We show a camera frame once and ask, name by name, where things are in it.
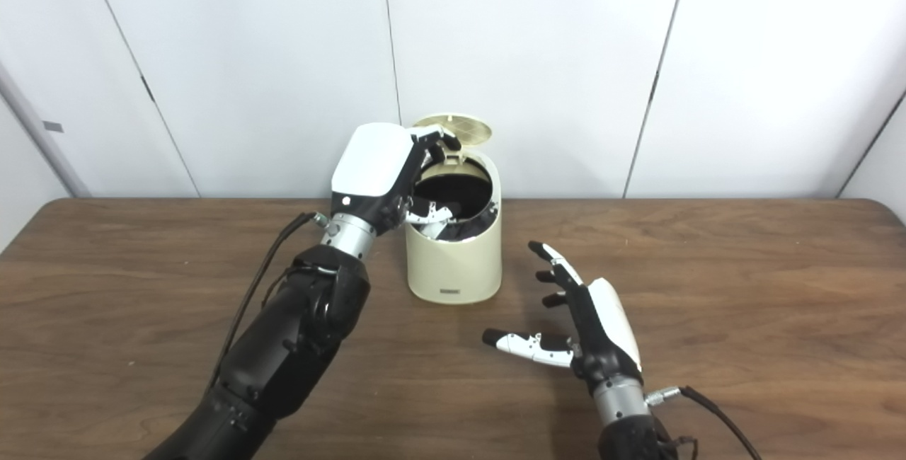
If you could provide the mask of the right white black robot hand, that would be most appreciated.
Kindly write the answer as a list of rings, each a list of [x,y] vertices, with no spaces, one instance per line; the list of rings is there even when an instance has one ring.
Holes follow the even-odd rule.
[[[566,257],[547,243],[531,241],[528,247],[550,264],[549,270],[535,277],[559,288],[541,302],[548,309],[566,306],[575,332],[530,334],[487,328],[483,344],[535,363],[570,369],[590,391],[617,377],[643,384],[640,350],[614,286],[604,277],[583,282]]]

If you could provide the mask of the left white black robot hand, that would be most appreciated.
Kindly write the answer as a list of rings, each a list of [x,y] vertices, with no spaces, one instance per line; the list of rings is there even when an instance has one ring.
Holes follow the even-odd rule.
[[[424,168],[442,162],[446,149],[460,147],[457,136],[440,125],[360,125],[331,176],[331,215],[362,220],[375,236],[402,224],[453,220],[459,203],[418,198],[414,189]]]

